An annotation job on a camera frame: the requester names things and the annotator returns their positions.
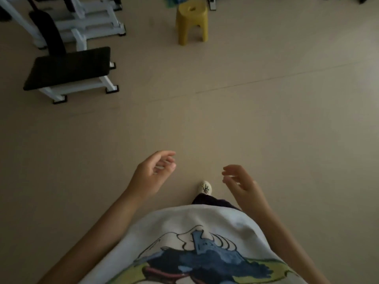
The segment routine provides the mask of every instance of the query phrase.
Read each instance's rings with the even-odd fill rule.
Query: graphic print
[[[241,256],[236,245],[197,225],[163,234],[108,284],[253,284],[296,273],[277,259]]]

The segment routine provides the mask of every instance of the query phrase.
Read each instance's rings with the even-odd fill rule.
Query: black padded seat
[[[23,88],[35,90],[107,76],[110,60],[110,47],[71,52],[63,56],[38,57]]]

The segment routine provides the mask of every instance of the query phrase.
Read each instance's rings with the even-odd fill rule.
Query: shoe
[[[212,186],[209,184],[208,181],[203,181],[199,186],[199,194],[204,193],[206,195],[212,194]]]

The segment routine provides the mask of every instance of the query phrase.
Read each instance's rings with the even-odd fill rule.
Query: yellow stool
[[[179,5],[176,12],[176,28],[180,45],[187,44],[188,30],[192,26],[200,26],[203,30],[203,42],[208,41],[208,8],[204,0],[189,0]]]

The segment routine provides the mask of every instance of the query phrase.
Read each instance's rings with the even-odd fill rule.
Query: pant leg
[[[229,207],[239,210],[237,207],[231,205],[230,202],[224,199],[216,199],[215,197],[211,195],[206,195],[204,193],[200,193],[199,195],[197,195],[195,199],[192,201],[192,204],[205,204],[212,206]]]

